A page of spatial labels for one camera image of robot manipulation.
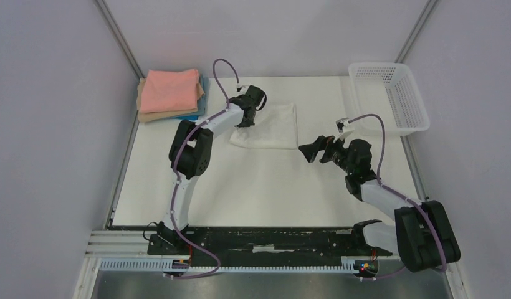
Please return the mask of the white t shirt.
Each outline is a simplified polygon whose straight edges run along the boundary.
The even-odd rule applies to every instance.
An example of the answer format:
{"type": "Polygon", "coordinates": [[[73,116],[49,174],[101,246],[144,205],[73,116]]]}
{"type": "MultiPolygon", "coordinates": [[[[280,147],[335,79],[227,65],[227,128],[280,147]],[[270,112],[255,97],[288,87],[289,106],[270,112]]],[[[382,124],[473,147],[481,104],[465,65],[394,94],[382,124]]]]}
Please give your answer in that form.
{"type": "Polygon", "coordinates": [[[298,146],[295,105],[288,103],[265,107],[256,113],[253,126],[236,128],[229,142],[249,149],[294,150],[298,146]]]}

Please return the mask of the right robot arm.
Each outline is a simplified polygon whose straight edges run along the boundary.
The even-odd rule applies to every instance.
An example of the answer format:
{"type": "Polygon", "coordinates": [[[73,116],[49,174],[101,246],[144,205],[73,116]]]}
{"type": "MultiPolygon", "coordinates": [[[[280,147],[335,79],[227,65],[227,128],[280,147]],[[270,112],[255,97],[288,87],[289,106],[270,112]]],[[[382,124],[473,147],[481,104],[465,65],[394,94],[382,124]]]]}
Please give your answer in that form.
{"type": "Polygon", "coordinates": [[[371,166],[371,144],[362,139],[351,140],[319,136],[313,143],[300,145],[300,152],[312,163],[322,152],[321,163],[333,163],[342,169],[348,192],[394,221],[394,225],[373,219],[354,225],[357,232],[351,246],[359,254],[374,248],[398,255],[410,272],[439,267],[461,259],[461,249],[444,206],[438,201],[411,199],[381,181],[371,166]]]}

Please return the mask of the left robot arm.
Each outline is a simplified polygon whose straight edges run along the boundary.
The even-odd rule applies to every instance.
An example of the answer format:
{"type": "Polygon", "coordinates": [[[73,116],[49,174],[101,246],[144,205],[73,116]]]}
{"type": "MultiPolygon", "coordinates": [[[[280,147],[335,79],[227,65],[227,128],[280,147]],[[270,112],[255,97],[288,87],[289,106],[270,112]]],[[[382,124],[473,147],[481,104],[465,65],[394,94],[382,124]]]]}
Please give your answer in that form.
{"type": "Polygon", "coordinates": [[[189,224],[189,205],[199,177],[207,170],[213,141],[227,130],[254,125],[256,112],[266,104],[267,95],[253,85],[230,98],[221,111],[199,121],[183,120],[169,151],[173,188],[168,211],[158,224],[158,237],[171,254],[180,254],[187,245],[182,230],[189,224]]]}

